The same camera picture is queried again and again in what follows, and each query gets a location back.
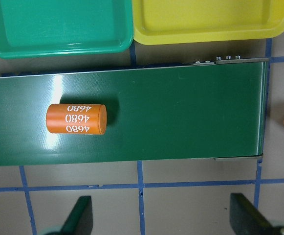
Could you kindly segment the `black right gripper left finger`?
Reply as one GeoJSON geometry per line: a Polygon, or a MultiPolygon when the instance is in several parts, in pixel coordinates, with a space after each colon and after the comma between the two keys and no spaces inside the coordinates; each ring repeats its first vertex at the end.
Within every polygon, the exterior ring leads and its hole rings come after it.
{"type": "Polygon", "coordinates": [[[59,234],[90,235],[92,229],[93,212],[91,196],[81,196],[78,198],[59,234]]]}

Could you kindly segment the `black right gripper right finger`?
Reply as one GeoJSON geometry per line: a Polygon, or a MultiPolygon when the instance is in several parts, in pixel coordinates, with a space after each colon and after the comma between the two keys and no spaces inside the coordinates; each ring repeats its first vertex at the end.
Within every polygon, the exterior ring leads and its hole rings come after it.
{"type": "Polygon", "coordinates": [[[236,235],[280,235],[242,193],[230,194],[230,226],[236,235]]]}

